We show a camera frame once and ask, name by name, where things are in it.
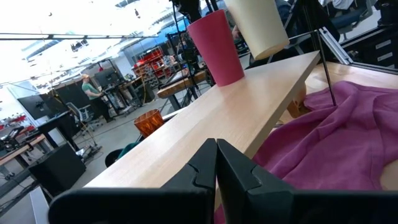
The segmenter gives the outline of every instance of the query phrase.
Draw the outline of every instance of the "concrete floor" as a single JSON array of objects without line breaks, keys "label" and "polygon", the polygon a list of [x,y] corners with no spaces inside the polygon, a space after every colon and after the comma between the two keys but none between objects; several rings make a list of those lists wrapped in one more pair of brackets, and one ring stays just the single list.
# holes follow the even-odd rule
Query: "concrete floor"
[{"label": "concrete floor", "polygon": [[[363,21],[357,26],[353,31],[347,33],[347,37],[351,38],[356,35],[362,34],[367,30],[373,29],[377,26],[377,20],[380,18],[379,11],[374,11],[374,14]],[[249,56],[241,58],[241,64],[243,68],[246,68],[249,65]],[[200,83],[199,87],[201,88],[201,93],[206,92],[210,87],[206,83]],[[180,101],[183,98],[185,91],[176,94],[177,99]],[[109,124],[104,124],[102,127],[95,130],[93,133],[94,140],[102,149],[99,153],[95,155],[95,158],[87,165],[86,172],[79,178],[76,184],[73,186],[73,189],[78,189],[86,185],[89,181],[94,179],[98,174],[105,170],[105,157],[110,152],[124,148],[129,143],[135,142],[139,137],[139,131],[134,126],[134,120],[136,117],[142,115],[143,113],[152,110],[159,109],[161,110],[162,116],[165,116],[169,113],[172,113],[174,110],[171,107],[171,104],[168,100],[165,99],[155,99],[155,101],[150,102],[144,105],[141,108],[138,108],[134,112],[132,112],[127,117],[119,117],[116,121],[113,121]],[[91,144],[92,140],[89,136],[78,137],[75,139],[75,142],[80,146],[86,146]],[[40,152],[35,150],[35,157],[40,157]],[[12,172],[18,173],[22,170],[22,167],[16,162],[11,161],[6,164],[6,167]],[[32,179],[27,179],[24,182],[20,183],[21,186],[28,186],[32,182]],[[5,183],[5,180],[0,177],[0,185]],[[0,204],[3,204],[13,198],[22,190],[22,187],[17,186],[13,191],[9,192],[5,197],[0,198]],[[25,219],[21,217],[21,214],[29,213],[24,212],[26,210],[31,209],[30,201],[23,198],[19,203],[17,203],[12,209],[10,209],[5,215],[0,217],[0,224],[20,224],[20,223],[34,223],[31,215],[26,215]]]}]

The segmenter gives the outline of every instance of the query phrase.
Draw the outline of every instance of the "white wall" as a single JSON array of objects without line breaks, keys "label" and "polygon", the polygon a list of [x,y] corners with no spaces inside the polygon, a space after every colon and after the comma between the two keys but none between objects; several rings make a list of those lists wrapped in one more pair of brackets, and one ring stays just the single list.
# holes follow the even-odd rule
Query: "white wall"
[{"label": "white wall", "polygon": [[7,86],[0,89],[0,120],[10,118],[13,115],[23,113],[24,110],[19,102],[8,91]]},{"label": "white wall", "polygon": [[119,52],[119,57],[112,59],[114,65],[119,69],[121,72],[122,76],[125,76],[127,74],[132,74],[134,75],[134,72],[131,70],[131,63],[125,56],[124,52]]},{"label": "white wall", "polygon": [[[42,118],[35,120],[29,114],[29,112],[17,100],[18,98],[22,98],[22,97],[38,95],[39,93],[36,92],[36,87],[33,86],[30,83],[30,81],[20,82],[16,85],[18,85],[18,86],[8,85],[7,89],[6,89],[9,92],[8,97],[13,98],[13,99],[8,99],[8,100],[10,102],[13,102],[12,105],[14,105],[14,107],[15,107],[15,108],[11,108],[11,110],[7,113],[12,113],[12,110],[16,110],[17,105],[19,105],[19,108],[22,110],[22,112],[25,113],[25,115],[27,116],[27,119],[30,121],[29,123],[33,124],[35,127],[37,127],[38,125],[45,123],[47,120],[49,120],[48,116],[44,116]],[[59,133],[59,131],[57,129],[50,131],[49,134],[58,145],[61,145],[63,142],[65,142],[64,138],[62,137],[62,135]]]}]

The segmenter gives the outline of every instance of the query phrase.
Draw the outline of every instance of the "ceiling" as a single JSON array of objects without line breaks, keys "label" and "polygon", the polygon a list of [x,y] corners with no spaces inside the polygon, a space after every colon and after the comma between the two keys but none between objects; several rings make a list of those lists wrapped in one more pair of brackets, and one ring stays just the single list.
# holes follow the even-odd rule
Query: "ceiling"
[{"label": "ceiling", "polygon": [[[129,35],[148,33],[149,27],[170,11],[169,0],[19,0],[1,1],[0,33]],[[137,18],[135,9],[140,14]],[[0,41],[0,60],[9,65],[0,83],[16,82],[57,70],[93,62],[109,52],[120,39],[88,40],[89,45],[71,50],[76,40],[4,40]]]}]

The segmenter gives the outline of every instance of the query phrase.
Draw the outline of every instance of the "wooden table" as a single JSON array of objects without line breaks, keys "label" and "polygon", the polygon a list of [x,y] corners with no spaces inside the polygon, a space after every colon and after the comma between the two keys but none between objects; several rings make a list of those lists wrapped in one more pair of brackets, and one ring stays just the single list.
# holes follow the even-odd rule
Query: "wooden table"
[{"label": "wooden table", "polygon": [[[206,72],[200,71],[194,74],[193,79],[195,83],[200,83],[206,80]],[[168,98],[170,100],[171,105],[173,106],[174,110],[177,111],[181,109],[180,103],[178,99],[174,96],[174,94],[185,90],[186,88],[191,88],[193,83],[190,78],[185,78],[180,80],[179,82],[174,83],[164,89],[161,89],[157,92],[157,96],[160,98]]]},{"label": "wooden table", "polygon": [[86,187],[161,187],[208,138],[225,139],[253,157],[319,58],[312,52],[245,70],[244,78],[228,86],[213,86]]},{"label": "wooden table", "polygon": [[[31,146],[35,146],[38,144],[46,153],[50,151],[49,147],[44,143],[45,136],[41,134],[39,137],[37,137],[35,140],[30,142]],[[10,152],[9,154],[3,156],[0,158],[0,166],[6,164],[12,159],[16,159],[16,161],[23,167],[26,168],[28,167],[28,163],[22,158],[21,154],[26,152],[29,149],[29,146],[23,146],[18,150],[15,150],[13,152]]]}]

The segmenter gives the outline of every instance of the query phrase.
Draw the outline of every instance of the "office chair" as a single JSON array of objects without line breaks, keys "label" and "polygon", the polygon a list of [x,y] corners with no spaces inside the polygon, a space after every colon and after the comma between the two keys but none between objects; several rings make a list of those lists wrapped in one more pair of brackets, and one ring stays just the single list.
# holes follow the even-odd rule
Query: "office chair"
[{"label": "office chair", "polygon": [[95,131],[94,127],[102,126],[103,123],[93,120],[93,115],[89,114],[87,108],[89,105],[83,108],[77,108],[73,103],[68,102],[67,106],[74,112],[77,117],[77,121],[82,122],[85,127],[82,127],[82,135],[84,136],[89,130]]},{"label": "office chair", "polygon": [[331,22],[338,29],[340,34],[343,34],[344,39],[347,39],[347,33],[352,31],[362,21],[373,15],[372,6],[376,3],[376,0],[355,0],[364,1],[364,6],[359,6],[357,9],[341,16],[331,18]]}]

